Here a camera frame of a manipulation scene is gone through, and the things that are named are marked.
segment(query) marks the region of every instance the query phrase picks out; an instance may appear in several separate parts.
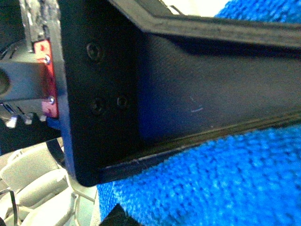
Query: textured black surface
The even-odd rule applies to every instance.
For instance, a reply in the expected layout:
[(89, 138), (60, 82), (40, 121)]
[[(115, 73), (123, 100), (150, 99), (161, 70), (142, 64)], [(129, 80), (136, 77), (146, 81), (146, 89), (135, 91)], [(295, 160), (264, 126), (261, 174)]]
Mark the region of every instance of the textured black surface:
[(142, 226), (117, 204), (99, 226)]
[(301, 106), (298, 52), (145, 35), (139, 60), (139, 126), (148, 142)]

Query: blue microfiber cloth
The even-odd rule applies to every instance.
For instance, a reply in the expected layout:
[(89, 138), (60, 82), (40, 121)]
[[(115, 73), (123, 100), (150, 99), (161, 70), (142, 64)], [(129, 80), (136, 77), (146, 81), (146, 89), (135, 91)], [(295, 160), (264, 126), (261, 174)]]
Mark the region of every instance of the blue microfiber cloth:
[(121, 181), (98, 185), (145, 226), (301, 225), (301, 125), (229, 136)]
[(301, 23), (301, 0), (231, 0), (215, 17)]

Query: white surface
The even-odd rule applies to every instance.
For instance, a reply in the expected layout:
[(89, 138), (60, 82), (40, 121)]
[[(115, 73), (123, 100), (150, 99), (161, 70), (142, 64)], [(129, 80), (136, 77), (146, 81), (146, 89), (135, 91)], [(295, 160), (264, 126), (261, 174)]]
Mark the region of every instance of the white surface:
[(229, 0), (162, 0), (167, 6), (175, 6), (185, 15), (213, 17)]
[(74, 197), (67, 188), (30, 212), (21, 226), (63, 226), (73, 213)]
[(13, 191), (18, 191), (57, 168), (58, 165), (47, 148), (38, 146), (6, 165), (0, 171), (0, 178)]
[(51, 193), (60, 193), (67, 188), (67, 182), (63, 179), (65, 174), (66, 170), (55, 169), (42, 175), (16, 195), (16, 203), (30, 207)]
[(98, 198), (98, 193), (96, 193), (90, 226), (99, 226), (99, 224), (100, 224), (99, 198)]

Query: scratch mark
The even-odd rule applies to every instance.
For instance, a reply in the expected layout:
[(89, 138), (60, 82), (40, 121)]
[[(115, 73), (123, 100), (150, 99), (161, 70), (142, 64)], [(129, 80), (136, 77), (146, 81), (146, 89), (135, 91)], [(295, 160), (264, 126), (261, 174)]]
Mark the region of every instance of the scratch mark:
[(196, 110), (191, 110), (192, 113), (195, 113), (195, 112), (199, 112), (199, 111), (202, 111), (203, 110), (203, 107), (199, 108), (199, 109), (196, 109)]
[(192, 98), (192, 96), (189, 96), (189, 98), (192, 100), (193, 103), (197, 104), (198, 107), (199, 107), (199, 108), (196, 109), (196, 110), (191, 110), (192, 113), (199, 112), (199, 111), (202, 111), (202, 110), (204, 109), (203, 107), (201, 107), (202, 105), (199, 105), (199, 104)]

